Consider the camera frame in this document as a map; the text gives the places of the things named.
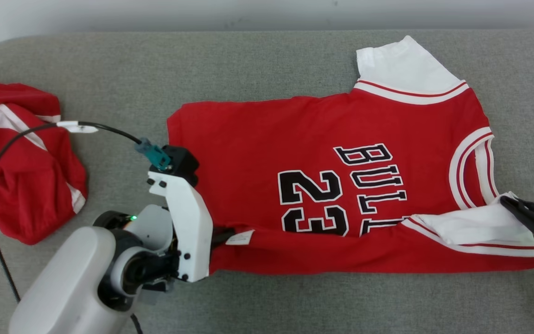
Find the gray fabric surface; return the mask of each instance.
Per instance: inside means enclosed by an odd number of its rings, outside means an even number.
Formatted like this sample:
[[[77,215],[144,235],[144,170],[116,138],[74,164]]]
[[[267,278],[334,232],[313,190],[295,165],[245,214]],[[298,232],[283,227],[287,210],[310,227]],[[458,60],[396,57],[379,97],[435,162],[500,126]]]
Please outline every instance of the gray fabric surface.
[[[93,33],[0,44],[0,82],[50,91],[66,120],[119,127],[155,142],[185,102],[248,101],[349,91],[355,50],[410,34],[475,89],[496,139],[496,183],[534,200],[534,30],[368,32]],[[74,135],[89,173],[89,200],[76,218],[28,247],[0,234],[23,294],[61,243],[98,214],[138,212],[148,163],[109,133]],[[0,269],[0,333],[15,302]],[[257,276],[219,272],[177,283],[136,312],[161,333],[529,333],[534,270],[458,275]],[[135,333],[128,323],[124,334]]]

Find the white wall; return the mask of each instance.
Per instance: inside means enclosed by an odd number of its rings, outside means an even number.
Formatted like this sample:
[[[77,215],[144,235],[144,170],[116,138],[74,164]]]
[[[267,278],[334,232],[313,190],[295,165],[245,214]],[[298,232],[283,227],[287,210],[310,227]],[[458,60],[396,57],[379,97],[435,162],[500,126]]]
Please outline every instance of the white wall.
[[[111,30],[534,27],[534,0],[0,0],[0,41]]]

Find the teal connector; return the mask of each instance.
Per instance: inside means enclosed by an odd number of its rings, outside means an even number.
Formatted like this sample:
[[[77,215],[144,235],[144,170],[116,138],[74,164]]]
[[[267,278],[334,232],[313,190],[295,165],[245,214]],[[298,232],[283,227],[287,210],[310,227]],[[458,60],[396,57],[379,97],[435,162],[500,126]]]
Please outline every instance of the teal connector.
[[[159,171],[165,171],[169,169],[170,157],[158,146],[152,145],[150,140],[142,137],[140,138],[141,144],[135,144],[135,150],[140,152],[148,158],[148,160]]]

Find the red fabric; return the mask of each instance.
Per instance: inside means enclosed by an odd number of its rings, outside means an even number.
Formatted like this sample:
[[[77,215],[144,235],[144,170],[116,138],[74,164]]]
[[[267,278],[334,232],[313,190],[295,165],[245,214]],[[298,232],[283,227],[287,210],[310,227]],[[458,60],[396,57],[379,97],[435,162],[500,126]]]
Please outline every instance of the red fabric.
[[[44,122],[36,116],[59,116],[54,95],[23,84],[0,84],[0,117],[11,113],[20,126]],[[0,127],[0,150],[25,128]],[[68,132],[61,128],[34,133],[45,149],[26,137],[17,140],[0,160],[0,230],[25,244],[35,244],[72,218],[70,186],[87,196],[86,175],[71,150]]]
[[[249,245],[215,249],[211,272],[452,273],[534,268],[534,258],[456,251],[403,224],[396,225],[411,214],[460,209],[449,186],[449,164],[468,135],[489,125],[471,89],[427,105],[400,103],[359,89],[323,98],[199,102],[185,104],[167,125],[170,144],[188,148],[201,164],[197,191],[214,225],[237,232],[255,230]],[[380,143],[391,159],[348,165],[335,151]],[[483,205],[474,158],[460,160],[466,163],[464,184],[471,200]],[[400,176],[401,182],[357,188],[350,176],[391,165],[396,165],[398,173],[372,180]],[[302,171],[323,193],[331,190],[331,183],[322,180],[321,173],[333,171],[342,194],[335,199],[314,199],[296,185],[299,201],[283,200],[279,177],[286,171]],[[370,212],[364,212],[358,199],[396,192],[405,192],[407,197],[369,202]],[[287,218],[293,218],[290,213],[299,208],[302,216],[296,227],[303,232],[286,231],[286,226],[295,228],[295,220]],[[345,237],[331,233],[343,232],[339,223],[343,219],[326,216],[341,212],[339,208],[347,215]],[[377,220],[393,221],[370,228],[363,224]],[[321,221],[330,229],[323,229]]]

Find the folded fabric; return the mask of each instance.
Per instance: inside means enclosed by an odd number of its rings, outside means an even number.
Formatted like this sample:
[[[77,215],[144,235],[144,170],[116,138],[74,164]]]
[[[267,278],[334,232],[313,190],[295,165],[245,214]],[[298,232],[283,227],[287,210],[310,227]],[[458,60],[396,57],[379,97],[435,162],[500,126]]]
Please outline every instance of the folded fabric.
[[[447,244],[512,243],[512,245],[533,245],[532,233],[513,214],[500,205],[502,196],[515,198],[512,192],[508,192],[499,195],[486,206],[465,211],[453,211],[439,216],[416,214],[413,218],[436,232]]]
[[[0,84],[0,150],[17,133],[61,120],[57,97],[23,84]],[[35,244],[85,203],[85,169],[62,128],[17,140],[0,160],[0,230]]]

